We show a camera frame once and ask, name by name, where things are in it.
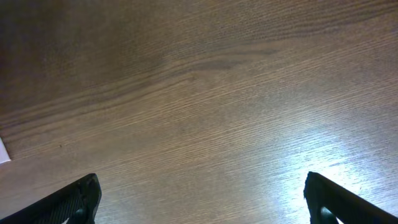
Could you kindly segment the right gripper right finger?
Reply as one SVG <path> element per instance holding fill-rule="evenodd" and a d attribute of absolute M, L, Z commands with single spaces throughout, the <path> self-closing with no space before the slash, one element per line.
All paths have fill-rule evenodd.
<path fill-rule="evenodd" d="M 316 172 L 307 174 L 303 195 L 311 224 L 397 223 L 397 217 Z"/>

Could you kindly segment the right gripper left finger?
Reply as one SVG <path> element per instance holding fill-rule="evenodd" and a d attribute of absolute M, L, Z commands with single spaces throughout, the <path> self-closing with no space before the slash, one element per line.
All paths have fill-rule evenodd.
<path fill-rule="evenodd" d="M 96 174 L 88 174 L 28 207 L 1 219 L 2 224 L 92 224 L 101 200 Z"/>

